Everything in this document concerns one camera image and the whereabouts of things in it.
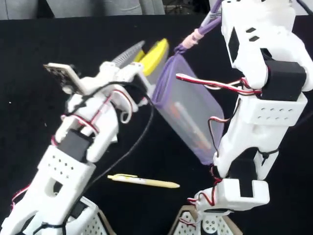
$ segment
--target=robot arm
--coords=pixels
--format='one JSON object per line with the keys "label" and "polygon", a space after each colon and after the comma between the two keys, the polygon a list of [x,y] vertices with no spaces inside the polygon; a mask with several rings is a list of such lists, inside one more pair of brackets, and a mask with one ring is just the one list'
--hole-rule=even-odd
{"label": "robot arm", "polygon": [[[137,87],[146,93],[150,91],[140,63],[118,68],[115,63],[105,62],[96,77],[82,79],[69,65],[49,63],[45,67],[57,75],[63,90],[73,96],[67,102],[68,113],[62,116],[63,122],[51,139],[51,145],[39,163],[38,172],[25,196],[3,222],[1,235],[17,234],[32,216],[35,217],[24,231],[27,235],[37,232],[37,228],[44,228],[40,230],[42,235],[60,235],[65,232],[65,226],[67,234],[82,233],[84,226],[93,222],[92,217],[96,218],[94,213],[97,208],[96,205],[91,206],[92,203],[86,198],[81,198],[81,195],[93,175],[94,163],[116,140],[119,117],[115,108],[122,111],[122,123],[127,123],[132,113],[138,111],[137,102],[130,95],[132,91],[128,92],[119,83],[137,82]],[[76,109],[84,95],[93,94],[102,87],[85,100],[85,106]],[[137,98],[139,101],[144,100],[143,94]],[[57,195],[53,189],[56,183],[62,185]],[[81,214],[71,218],[75,220],[74,223],[67,224],[67,216],[73,206],[77,206]]]}
{"label": "robot arm", "polygon": [[200,217],[249,210],[269,202],[264,181],[279,145],[307,104],[313,61],[291,30],[289,0],[223,1],[222,34],[233,68],[260,95],[239,95],[236,113],[214,156],[215,186],[190,199]]}

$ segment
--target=plastic pencil case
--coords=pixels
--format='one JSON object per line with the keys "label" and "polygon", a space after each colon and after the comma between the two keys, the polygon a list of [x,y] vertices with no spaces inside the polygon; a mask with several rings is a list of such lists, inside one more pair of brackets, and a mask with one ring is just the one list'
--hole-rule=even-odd
{"label": "plastic pencil case", "polygon": [[[196,77],[180,54],[170,57],[156,82],[152,100],[201,163],[209,165],[213,162],[215,149],[208,129],[208,119],[211,116],[223,118],[223,111],[203,85],[178,80],[176,73]],[[216,122],[211,125],[218,146],[224,125]]]}

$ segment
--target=black table surface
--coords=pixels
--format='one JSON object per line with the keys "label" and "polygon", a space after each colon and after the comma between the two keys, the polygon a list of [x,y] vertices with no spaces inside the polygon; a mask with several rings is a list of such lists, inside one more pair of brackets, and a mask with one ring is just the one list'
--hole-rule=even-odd
{"label": "black table surface", "polygon": [[[140,40],[148,45],[165,37],[171,50],[197,27],[203,16],[123,16],[0,22],[0,220],[10,212],[11,196],[26,186],[37,171],[50,137],[60,125],[67,96],[42,64],[75,64],[83,75],[94,76],[99,65]],[[313,55],[313,18],[297,17],[294,32]],[[219,29],[206,35],[185,54],[199,78],[230,82],[238,78],[230,67]],[[231,115],[236,96],[214,91]],[[313,93],[303,115],[313,110]],[[97,163],[97,175],[126,152],[148,119],[140,108],[121,126],[119,143],[109,147]],[[267,182],[270,203],[231,218],[247,235],[309,234],[311,228],[313,118],[291,128]],[[157,113],[139,148],[110,174],[173,181],[178,189],[113,182],[103,177],[87,193],[107,216],[118,235],[166,234],[186,198],[212,186],[208,168],[180,140]]]}

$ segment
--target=pen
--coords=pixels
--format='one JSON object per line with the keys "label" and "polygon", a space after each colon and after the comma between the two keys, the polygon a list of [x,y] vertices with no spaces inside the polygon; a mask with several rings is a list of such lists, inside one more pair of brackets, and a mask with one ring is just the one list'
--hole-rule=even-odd
{"label": "pen", "polygon": [[141,178],[138,178],[136,175],[115,174],[115,175],[108,175],[108,178],[112,179],[114,181],[121,181],[121,182],[141,184],[141,185],[149,185],[149,186],[155,186],[155,187],[163,187],[163,188],[179,188],[180,187],[179,184],[176,184],[173,182],[167,182],[167,181],[161,181],[161,180],[141,179]]}

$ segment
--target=cardboard base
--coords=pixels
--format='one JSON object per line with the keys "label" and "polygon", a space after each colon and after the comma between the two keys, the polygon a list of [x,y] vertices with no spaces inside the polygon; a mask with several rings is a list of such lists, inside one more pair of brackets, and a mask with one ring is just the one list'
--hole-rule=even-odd
{"label": "cardboard base", "polygon": [[188,222],[196,222],[198,219],[194,206],[181,207],[168,235],[243,235],[228,216],[208,215],[196,226],[181,223],[180,217]]}

